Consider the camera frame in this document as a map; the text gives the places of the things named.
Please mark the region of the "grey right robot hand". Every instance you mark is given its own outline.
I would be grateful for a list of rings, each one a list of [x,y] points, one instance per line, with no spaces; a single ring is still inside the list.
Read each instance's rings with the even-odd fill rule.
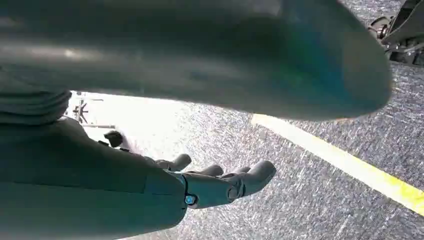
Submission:
[[[383,108],[383,49],[337,0],[3,0],[0,237],[113,240],[263,189],[267,160],[184,172],[105,146],[65,117],[72,91],[172,99],[279,118]]]

